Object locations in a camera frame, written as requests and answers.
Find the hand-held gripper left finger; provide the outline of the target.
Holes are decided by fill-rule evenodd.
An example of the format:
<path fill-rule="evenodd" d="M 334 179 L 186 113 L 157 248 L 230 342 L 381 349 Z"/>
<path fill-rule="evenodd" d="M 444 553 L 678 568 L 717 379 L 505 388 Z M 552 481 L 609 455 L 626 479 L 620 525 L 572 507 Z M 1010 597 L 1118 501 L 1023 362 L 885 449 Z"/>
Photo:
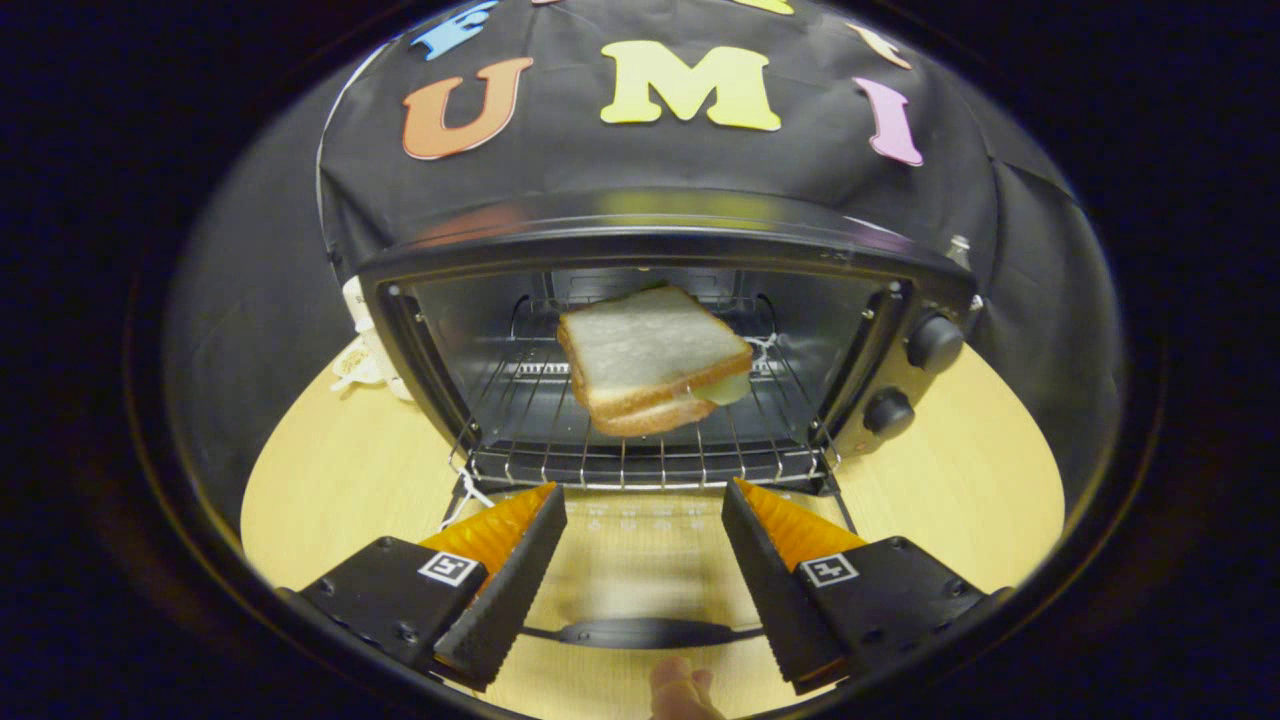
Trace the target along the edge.
<path fill-rule="evenodd" d="M 383 536 L 285 598 L 416 673 L 472 691 L 497 678 L 567 524 L 556 483 L 420 542 Z"/>

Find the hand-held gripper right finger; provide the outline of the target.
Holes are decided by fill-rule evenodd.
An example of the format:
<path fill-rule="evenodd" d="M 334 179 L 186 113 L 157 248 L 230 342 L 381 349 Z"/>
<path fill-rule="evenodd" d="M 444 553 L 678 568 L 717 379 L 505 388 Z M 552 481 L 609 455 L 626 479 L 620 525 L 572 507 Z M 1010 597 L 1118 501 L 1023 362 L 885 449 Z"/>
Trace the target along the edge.
<path fill-rule="evenodd" d="M 915 542 L 869 542 L 744 479 L 722 523 L 782 678 L 799 694 L 881 676 L 989 616 L 986 593 Z"/>

